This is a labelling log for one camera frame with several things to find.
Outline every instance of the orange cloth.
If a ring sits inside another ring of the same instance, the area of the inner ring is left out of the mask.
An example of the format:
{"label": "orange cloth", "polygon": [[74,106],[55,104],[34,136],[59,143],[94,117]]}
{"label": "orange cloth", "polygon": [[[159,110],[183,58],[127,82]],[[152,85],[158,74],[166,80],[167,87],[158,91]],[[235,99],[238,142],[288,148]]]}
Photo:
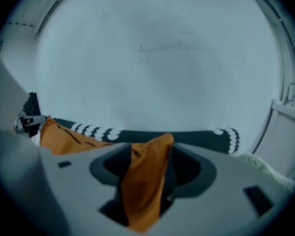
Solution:
{"label": "orange cloth", "polygon": [[[143,233],[160,216],[165,171],[174,143],[164,134],[147,143],[132,144],[131,165],[121,182],[121,196],[129,228]],[[40,145],[54,155],[78,153],[112,145],[78,134],[47,118],[40,134]]]}

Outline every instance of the orange fabric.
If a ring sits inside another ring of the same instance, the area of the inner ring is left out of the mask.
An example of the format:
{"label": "orange fabric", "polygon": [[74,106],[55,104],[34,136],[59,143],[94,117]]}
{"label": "orange fabric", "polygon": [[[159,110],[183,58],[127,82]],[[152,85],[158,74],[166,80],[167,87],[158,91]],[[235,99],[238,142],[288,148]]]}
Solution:
{"label": "orange fabric", "polygon": [[[147,143],[132,144],[131,165],[120,184],[129,228],[143,233],[160,216],[165,171],[174,138],[164,134]],[[79,153],[112,145],[78,134],[47,118],[40,145],[54,155]]]}

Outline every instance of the faucet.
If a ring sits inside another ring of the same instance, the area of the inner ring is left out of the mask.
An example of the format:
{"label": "faucet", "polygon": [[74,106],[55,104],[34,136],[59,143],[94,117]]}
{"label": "faucet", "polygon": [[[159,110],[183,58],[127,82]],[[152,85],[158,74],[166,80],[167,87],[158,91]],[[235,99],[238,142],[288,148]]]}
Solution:
{"label": "faucet", "polygon": [[288,89],[287,89],[287,94],[285,96],[285,100],[283,102],[283,105],[286,106],[287,104],[291,103],[294,104],[294,99],[295,99],[295,90],[294,90],[294,94],[291,98],[291,100],[289,100],[289,95],[290,95],[290,89],[291,89],[291,86],[294,85],[295,86],[295,82],[292,82],[292,83],[289,83],[289,86],[288,86]]}

